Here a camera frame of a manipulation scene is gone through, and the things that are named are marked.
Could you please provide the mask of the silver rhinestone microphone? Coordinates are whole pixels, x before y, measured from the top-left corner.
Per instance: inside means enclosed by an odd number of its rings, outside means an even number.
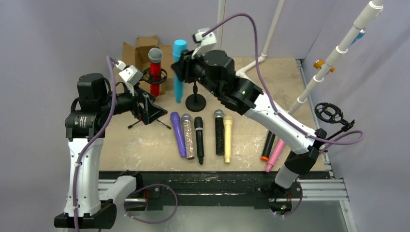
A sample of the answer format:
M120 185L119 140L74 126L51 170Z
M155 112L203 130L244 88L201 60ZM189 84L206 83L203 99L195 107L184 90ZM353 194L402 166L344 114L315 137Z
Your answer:
M183 114L181 117L183 135L186 149L186 159L195 159L194 142L193 142L193 129L192 129L192 117L190 114Z

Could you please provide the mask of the red glitter microphone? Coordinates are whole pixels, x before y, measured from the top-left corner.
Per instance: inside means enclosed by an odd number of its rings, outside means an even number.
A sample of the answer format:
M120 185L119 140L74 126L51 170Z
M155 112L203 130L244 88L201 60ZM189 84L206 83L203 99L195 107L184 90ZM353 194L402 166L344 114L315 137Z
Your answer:
M150 85L150 93L157 97L160 94L160 85L154 84L161 80L161 59L162 59L162 51L157 48L151 48L148 52L148 58L150 59L150 78L152 84Z

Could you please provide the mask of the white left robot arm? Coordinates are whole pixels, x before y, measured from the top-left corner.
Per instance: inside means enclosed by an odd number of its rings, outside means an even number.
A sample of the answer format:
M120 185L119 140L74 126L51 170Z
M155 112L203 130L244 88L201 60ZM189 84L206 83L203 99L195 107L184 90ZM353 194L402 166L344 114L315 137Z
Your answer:
M116 94L115 87L100 73L81 76L78 98L65 120L70 150L70 187L64 211L55 217L56 228L110 229L120 203L137 187L133 176L116 179L106 191L99 191L99 161L107 120L130 112L145 125L167 114L154 104L154 97L135 87L135 92Z

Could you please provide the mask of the plain black microphone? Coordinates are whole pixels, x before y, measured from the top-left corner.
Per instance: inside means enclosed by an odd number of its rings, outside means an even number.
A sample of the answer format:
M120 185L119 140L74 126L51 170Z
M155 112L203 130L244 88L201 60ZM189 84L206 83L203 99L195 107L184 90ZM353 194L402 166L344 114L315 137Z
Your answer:
M271 132L271 131L268 132L267 137L266 137L266 141L265 141L265 144L264 144L264 148L263 148L263 151L262 151L262 155L261 155L261 160L262 161L268 161L269 160L275 137L276 137L276 135L273 132Z

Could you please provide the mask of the brown cardboard box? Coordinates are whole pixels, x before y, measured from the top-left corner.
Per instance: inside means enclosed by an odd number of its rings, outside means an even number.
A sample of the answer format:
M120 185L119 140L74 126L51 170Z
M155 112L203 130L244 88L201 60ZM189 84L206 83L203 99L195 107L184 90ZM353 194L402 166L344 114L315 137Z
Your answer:
M173 63L172 46L160 45L157 36L138 37L136 39L136 46L123 43L122 47L122 61L127 65L133 65L138 70L144 71L150 67L150 60L148 52L151 48L157 47L162 51L163 57L161 60L161 67L167 71L167 80L160 84L160 94L169 94L172 92L174 85L174 73L171 69Z

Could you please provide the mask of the black glitter microphone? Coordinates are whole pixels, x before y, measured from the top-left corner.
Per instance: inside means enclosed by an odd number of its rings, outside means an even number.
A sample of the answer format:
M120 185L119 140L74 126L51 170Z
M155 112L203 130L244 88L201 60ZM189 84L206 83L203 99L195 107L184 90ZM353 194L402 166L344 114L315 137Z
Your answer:
M217 109L214 112L215 120L215 145L216 155L224 155L224 124L223 124L224 112L221 109Z

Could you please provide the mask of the pink plastic microphone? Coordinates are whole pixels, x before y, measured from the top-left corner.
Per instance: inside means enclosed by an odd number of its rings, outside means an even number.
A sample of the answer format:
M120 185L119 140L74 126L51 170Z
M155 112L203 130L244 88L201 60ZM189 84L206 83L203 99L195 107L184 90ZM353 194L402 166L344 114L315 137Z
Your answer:
M272 168L275 166L285 145L286 145L285 142L282 139L279 139L276 147L274 148L272 152L271 157L269 158L267 162L267 165L265 168L266 173L269 173L272 170Z

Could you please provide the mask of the purple plastic microphone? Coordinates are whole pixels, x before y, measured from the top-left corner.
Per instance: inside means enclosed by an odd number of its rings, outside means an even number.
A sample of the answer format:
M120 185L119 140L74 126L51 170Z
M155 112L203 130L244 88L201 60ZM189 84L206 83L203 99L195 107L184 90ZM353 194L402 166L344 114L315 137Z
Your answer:
M178 147L178 151L182 158L186 157L186 148L185 148L185 141L182 133L181 127L181 118L178 112L172 112L170 114L170 120L173 124L174 133L176 137L176 143Z

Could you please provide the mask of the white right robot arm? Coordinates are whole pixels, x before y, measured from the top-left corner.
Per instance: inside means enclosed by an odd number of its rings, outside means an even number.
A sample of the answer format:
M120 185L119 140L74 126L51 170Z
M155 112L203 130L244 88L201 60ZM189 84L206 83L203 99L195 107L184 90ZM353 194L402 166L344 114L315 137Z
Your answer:
M236 76L234 60L225 51L212 50L192 56L184 50L171 65L181 82L197 82L226 108L260 123L291 149L274 183L288 189L294 180L307 174L316 162L326 131L309 128L270 102L267 93L252 81Z

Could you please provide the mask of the blue plastic microphone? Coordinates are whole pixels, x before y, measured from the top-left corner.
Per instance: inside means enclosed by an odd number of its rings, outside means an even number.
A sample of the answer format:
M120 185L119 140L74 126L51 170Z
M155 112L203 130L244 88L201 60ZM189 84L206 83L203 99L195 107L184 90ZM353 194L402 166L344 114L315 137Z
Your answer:
M181 52L187 49L187 42L182 39L174 41L172 55L174 62L179 61ZM174 96L176 103L182 102L183 97L183 83L179 81L177 74L174 75Z

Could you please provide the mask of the cream plastic microphone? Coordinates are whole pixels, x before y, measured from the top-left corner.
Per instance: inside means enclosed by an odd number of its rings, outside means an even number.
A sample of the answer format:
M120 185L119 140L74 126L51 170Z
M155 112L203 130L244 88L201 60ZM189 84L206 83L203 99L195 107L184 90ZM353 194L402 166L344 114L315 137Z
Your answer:
M225 116L223 119L224 124L224 162L225 164L231 163L232 158L232 126L233 118L231 116Z

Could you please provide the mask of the black microphone with silver band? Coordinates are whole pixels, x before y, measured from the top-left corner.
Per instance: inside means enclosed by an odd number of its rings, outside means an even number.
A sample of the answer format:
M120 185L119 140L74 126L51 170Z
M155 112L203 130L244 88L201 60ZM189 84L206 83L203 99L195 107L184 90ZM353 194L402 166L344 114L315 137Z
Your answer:
M200 116L195 117L194 127L196 135L196 151L197 157L200 165L204 163L204 137L203 137L203 119Z

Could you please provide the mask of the black tripod mic stand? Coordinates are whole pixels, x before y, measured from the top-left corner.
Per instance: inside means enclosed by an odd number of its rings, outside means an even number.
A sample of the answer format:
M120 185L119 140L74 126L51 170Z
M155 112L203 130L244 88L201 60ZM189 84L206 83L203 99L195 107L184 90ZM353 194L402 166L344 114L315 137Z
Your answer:
M138 120L137 122L129 125L127 127L128 129L132 128L139 122L143 122L145 125L148 125L154 121L160 122L168 129L171 129L170 126L158 120L159 117L168 113L167 110L155 105L154 101L156 97L139 87L141 81L145 81L150 85L159 85L165 82L166 79L167 71L163 68L161 68L159 75L151 74L150 68L144 70L142 78L134 86L132 86L134 87L134 96L132 97L132 100L135 100L135 104L133 105L131 113Z
M352 120L351 122L345 120L342 110L332 103L318 103L315 106L314 113L319 120L325 123L342 125L341 129L327 137L327 140L331 140L337 135L349 131L355 124L355 120Z

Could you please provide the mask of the black round-base desk mic stand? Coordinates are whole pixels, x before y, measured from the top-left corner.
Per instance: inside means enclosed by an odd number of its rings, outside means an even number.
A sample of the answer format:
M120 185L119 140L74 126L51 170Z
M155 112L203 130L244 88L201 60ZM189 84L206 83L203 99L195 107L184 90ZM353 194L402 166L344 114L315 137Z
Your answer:
M206 99L198 93L196 81L193 82L193 93L186 98L185 106L191 112L200 112L206 107Z

